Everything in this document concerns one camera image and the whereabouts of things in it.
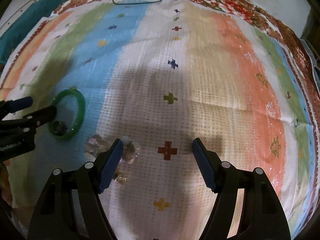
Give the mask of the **person's left hand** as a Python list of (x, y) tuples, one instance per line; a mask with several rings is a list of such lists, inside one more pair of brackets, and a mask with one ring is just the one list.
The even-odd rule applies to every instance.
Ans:
[(9, 183), (9, 174), (7, 167), (10, 165), (10, 160), (6, 160), (1, 162), (1, 197), (4, 201), (9, 205), (12, 206), (12, 193), (10, 189)]

